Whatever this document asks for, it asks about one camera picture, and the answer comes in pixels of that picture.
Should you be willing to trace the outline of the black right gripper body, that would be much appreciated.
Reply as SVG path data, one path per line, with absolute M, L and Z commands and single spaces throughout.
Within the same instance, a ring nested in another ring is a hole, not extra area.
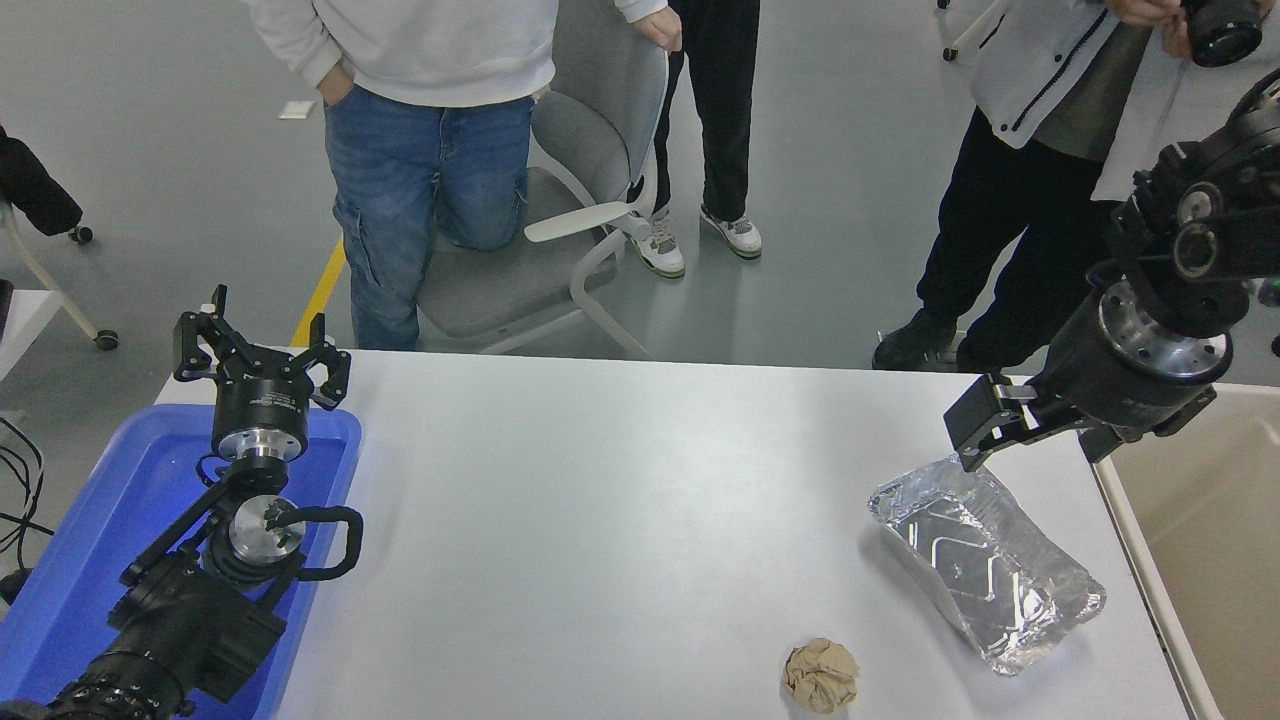
M 1097 462 L 1121 445 L 1178 433 L 1217 397 L 1226 372 L 1226 337 L 1194 338 L 1160 325 L 1135 300 L 1089 300 L 1050 346 L 1030 384 L 1042 397 L 1038 420 L 1056 421 L 1069 405 L 1082 427 L 1085 457 Z

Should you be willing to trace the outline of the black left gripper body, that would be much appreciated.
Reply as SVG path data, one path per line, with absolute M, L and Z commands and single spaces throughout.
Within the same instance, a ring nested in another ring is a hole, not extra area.
M 298 442 L 307 439 L 311 380 L 285 378 L 294 359 L 266 348 L 251 359 L 232 354 L 218 364 L 218 400 L 212 421 L 216 442 L 242 430 L 282 430 Z

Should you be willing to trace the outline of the person's hand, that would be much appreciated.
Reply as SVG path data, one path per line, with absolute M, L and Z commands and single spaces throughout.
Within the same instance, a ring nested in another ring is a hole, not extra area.
M 1169 56 L 1190 59 L 1187 12 L 1180 1 L 1106 0 L 1103 5 L 1124 24 L 1157 29 Z

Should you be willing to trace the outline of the person's left hand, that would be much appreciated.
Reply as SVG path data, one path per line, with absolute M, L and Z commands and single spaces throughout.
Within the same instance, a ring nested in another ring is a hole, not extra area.
M 653 12 L 630 23 L 640 35 L 667 53 L 680 53 L 684 44 L 684 26 L 669 6 Z

